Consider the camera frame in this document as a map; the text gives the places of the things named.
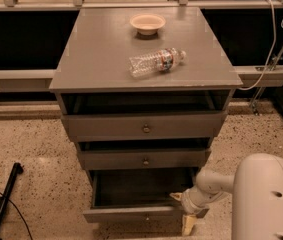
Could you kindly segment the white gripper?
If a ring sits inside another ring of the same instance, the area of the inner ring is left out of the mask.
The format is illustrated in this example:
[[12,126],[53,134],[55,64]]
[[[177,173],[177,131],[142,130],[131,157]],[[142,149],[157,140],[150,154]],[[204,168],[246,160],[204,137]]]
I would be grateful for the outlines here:
[[194,214],[182,216],[182,235],[189,236],[196,223],[195,215],[208,208],[210,196],[197,187],[187,189],[182,194],[180,192],[170,193],[169,196],[176,201],[181,200],[182,207],[187,214]]

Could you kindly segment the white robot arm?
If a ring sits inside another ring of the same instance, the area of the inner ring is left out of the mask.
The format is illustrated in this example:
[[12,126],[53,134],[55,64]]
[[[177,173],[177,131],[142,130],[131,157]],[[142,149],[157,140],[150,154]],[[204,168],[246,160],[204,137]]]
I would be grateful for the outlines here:
[[171,197],[197,217],[226,194],[232,195],[231,240],[283,240],[283,158],[249,155],[233,175],[203,168],[193,187]]

